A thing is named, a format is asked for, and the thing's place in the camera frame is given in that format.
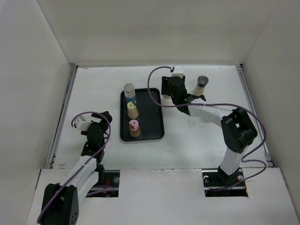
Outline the tall blue label bottle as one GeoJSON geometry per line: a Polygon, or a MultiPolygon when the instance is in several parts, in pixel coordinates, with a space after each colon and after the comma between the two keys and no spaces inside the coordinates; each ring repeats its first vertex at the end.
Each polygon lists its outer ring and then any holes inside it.
{"type": "Polygon", "coordinates": [[[132,83],[126,83],[123,87],[126,102],[134,102],[136,104],[135,87],[132,83]]]}

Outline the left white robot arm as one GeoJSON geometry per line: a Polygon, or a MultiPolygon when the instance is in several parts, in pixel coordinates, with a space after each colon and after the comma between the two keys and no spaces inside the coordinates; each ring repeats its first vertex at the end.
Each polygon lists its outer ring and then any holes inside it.
{"type": "Polygon", "coordinates": [[[46,186],[41,212],[37,218],[38,225],[75,225],[80,203],[93,186],[100,187],[105,182],[101,162],[111,136],[113,119],[108,111],[90,111],[89,114],[100,121],[87,121],[83,113],[71,121],[71,126],[86,136],[87,141],[72,170],[60,182],[46,186]]]}

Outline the yellow cap spice bottle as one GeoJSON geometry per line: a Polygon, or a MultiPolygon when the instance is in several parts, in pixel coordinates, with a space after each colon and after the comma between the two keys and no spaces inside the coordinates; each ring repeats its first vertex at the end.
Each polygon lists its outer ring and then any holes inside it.
{"type": "Polygon", "coordinates": [[[128,117],[132,120],[135,120],[138,118],[139,112],[137,110],[135,102],[131,101],[131,102],[127,103],[127,114],[128,114],[128,117]]]}

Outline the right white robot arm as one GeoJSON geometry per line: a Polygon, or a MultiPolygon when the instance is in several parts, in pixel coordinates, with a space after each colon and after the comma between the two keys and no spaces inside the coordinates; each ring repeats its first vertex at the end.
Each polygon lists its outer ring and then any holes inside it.
{"type": "Polygon", "coordinates": [[[246,110],[238,107],[227,110],[217,106],[206,106],[203,96],[188,94],[184,77],[163,76],[162,93],[171,97],[180,112],[212,122],[222,129],[227,149],[217,169],[217,180],[222,186],[232,183],[236,179],[247,148],[257,137],[257,130],[246,110]]]}

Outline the pink cap spice bottle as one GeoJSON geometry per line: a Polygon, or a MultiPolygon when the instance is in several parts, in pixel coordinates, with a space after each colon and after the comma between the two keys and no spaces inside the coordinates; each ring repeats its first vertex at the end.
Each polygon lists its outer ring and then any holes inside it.
{"type": "Polygon", "coordinates": [[[129,134],[134,138],[141,135],[141,129],[137,120],[131,120],[129,122],[129,134]]]}

